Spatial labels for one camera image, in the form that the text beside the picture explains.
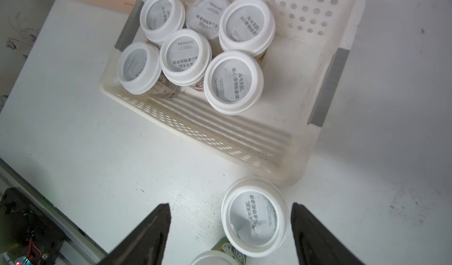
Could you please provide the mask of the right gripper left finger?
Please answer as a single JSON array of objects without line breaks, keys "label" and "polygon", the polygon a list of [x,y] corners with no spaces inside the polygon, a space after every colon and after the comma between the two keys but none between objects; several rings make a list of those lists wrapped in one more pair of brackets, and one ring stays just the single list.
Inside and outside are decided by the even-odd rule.
[{"label": "right gripper left finger", "polygon": [[100,265],[160,265],[171,224],[168,203],[159,204]]}]

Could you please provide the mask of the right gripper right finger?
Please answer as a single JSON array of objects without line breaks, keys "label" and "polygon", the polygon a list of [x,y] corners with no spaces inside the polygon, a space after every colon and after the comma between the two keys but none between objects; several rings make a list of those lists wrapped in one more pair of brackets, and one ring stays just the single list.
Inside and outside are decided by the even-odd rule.
[{"label": "right gripper right finger", "polygon": [[363,262],[302,204],[293,204],[291,226],[301,265],[363,265]]}]

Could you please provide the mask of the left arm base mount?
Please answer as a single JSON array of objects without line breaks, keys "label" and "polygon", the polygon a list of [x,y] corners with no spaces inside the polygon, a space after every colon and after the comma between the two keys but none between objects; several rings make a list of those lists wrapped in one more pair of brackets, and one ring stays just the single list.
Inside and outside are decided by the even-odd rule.
[{"label": "left arm base mount", "polygon": [[17,188],[1,198],[1,257],[5,265],[53,265],[64,232]]}]

